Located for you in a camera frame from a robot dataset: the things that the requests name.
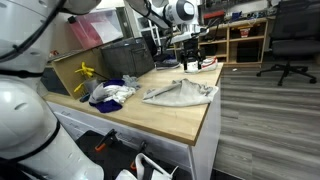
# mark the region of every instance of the blue cloth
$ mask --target blue cloth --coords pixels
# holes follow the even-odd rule
[[[118,111],[122,109],[122,105],[117,103],[114,100],[106,101],[106,102],[99,102],[97,104],[90,103],[90,106],[96,107],[101,113],[109,113],[113,111]]]
[[[124,80],[122,80],[122,79],[111,79],[111,80],[103,83],[103,87],[110,86],[110,85],[123,86],[124,85]]]

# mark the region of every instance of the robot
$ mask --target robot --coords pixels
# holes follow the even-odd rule
[[[32,179],[104,178],[37,93],[50,52],[50,22],[59,12],[89,13],[100,1],[0,0],[0,166],[15,166]],[[160,28],[182,24],[171,43],[206,31],[198,25],[195,0],[170,0],[161,8],[147,0],[127,2]]]

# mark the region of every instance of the wooden floor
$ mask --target wooden floor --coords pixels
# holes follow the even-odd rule
[[[320,81],[320,66],[308,66]],[[224,69],[214,169],[243,179],[319,180],[320,82],[293,74],[278,87],[280,72],[258,78],[258,70]]]

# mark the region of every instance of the desk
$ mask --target desk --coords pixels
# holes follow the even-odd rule
[[[194,180],[209,180],[220,134],[220,90],[210,105],[184,108],[145,104],[142,97],[147,89],[169,85],[176,79],[219,86],[222,66],[219,63],[215,71],[196,75],[184,74],[183,67],[153,70],[139,78],[142,88],[125,102],[123,109],[108,114],[69,96],[49,93],[44,99],[65,129],[75,136],[87,130],[106,134],[114,128],[124,143],[137,147],[146,140],[154,156],[179,165]]]

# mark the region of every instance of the gray cloth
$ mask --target gray cloth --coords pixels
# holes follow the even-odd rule
[[[93,104],[97,104],[107,98],[109,95],[103,89],[103,83],[100,83],[96,89],[92,92],[89,98],[89,102]]]
[[[142,102],[176,107],[208,104],[213,101],[218,89],[218,87],[193,83],[188,79],[175,80],[167,87],[148,90]]]
[[[122,80],[124,81],[125,86],[135,88],[136,90],[141,88],[140,84],[137,82],[136,77],[130,77],[129,75],[123,75]]]

